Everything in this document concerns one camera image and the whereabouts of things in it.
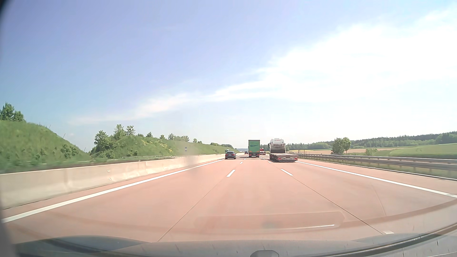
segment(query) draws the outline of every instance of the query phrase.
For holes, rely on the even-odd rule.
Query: car hood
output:
[[[431,247],[457,252],[457,237],[441,234],[388,234],[352,241],[229,240],[144,242],[109,236],[70,236],[16,244],[20,257],[362,257],[426,246],[416,256],[432,256]]]

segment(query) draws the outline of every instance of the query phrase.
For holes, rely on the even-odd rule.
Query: treeline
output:
[[[287,150],[315,150],[332,148],[334,141],[317,142],[312,144],[287,144]],[[415,145],[437,145],[457,143],[457,131],[441,134],[424,134],[417,136],[379,137],[359,139],[351,142],[351,148],[398,147]]]
[[[223,146],[223,147],[230,147],[230,148],[233,148],[233,146],[232,146],[232,145],[229,145],[229,144],[210,143],[210,145],[214,145],[214,146]]]
[[[117,141],[120,139],[126,137],[126,136],[138,136],[138,137],[145,137],[146,142],[150,143],[152,141],[152,133],[149,132],[144,136],[143,134],[135,134],[135,128],[130,125],[127,126],[124,129],[124,126],[122,124],[117,124],[116,127],[114,128],[113,134],[108,135],[105,131],[100,130],[94,138],[94,144],[95,146],[89,151],[90,155],[97,154],[97,157],[101,158],[109,158],[109,159],[114,159],[116,156],[114,153],[114,148],[117,147]],[[170,133],[167,138],[165,138],[165,135],[160,135],[159,138],[156,139],[168,139],[168,140],[175,140],[175,141],[184,141],[184,142],[189,142],[189,136],[178,136],[173,133]],[[201,141],[198,141],[196,138],[193,139],[193,143],[198,143],[202,144]],[[137,156],[138,151],[137,150],[131,150],[127,153],[127,157],[129,156]]]
[[[397,147],[414,145],[437,145],[457,143],[457,131],[441,134],[425,134],[418,136],[399,136],[393,138],[381,137],[352,141],[351,147]]]

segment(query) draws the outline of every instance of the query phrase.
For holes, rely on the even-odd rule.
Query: asphalt lane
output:
[[[74,235],[149,242],[348,240],[426,232],[455,222],[457,217],[456,198],[325,167],[448,193],[455,193],[457,182],[299,161],[275,163],[268,155],[240,155],[236,160],[221,160],[10,221],[6,227],[15,243]],[[104,188],[27,204],[6,213],[17,214]]]

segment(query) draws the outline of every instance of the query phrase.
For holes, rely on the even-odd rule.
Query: green truck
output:
[[[249,157],[260,157],[260,140],[248,140]]]

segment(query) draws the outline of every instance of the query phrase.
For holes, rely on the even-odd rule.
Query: concrete barrier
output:
[[[223,159],[224,154],[190,155],[86,167],[0,174],[1,206],[11,208],[162,171]]]

